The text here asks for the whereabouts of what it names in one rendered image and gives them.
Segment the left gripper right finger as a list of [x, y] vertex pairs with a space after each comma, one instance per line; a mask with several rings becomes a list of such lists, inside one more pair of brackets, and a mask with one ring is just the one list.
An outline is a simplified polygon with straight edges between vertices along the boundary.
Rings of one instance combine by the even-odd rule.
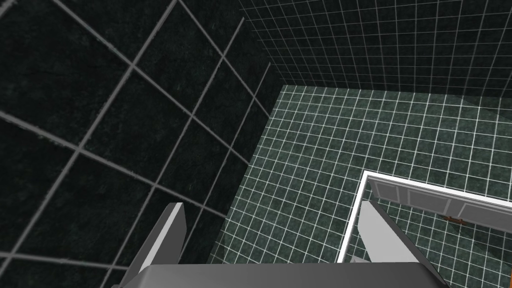
[[372, 263], [419, 263], [406, 236], [375, 202], [362, 201], [357, 228]]

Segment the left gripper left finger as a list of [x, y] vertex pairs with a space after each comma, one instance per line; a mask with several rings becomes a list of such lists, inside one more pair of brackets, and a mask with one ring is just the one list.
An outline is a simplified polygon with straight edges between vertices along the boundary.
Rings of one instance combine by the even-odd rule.
[[186, 232], [184, 204], [169, 203], [137, 252], [127, 275], [135, 276], [150, 265], [177, 264]]

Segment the grey panelled door leaf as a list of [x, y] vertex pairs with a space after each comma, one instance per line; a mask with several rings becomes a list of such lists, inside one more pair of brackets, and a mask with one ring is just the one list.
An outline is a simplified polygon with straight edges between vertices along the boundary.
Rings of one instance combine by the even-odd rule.
[[369, 177], [375, 197], [512, 234], [512, 203], [453, 191]]

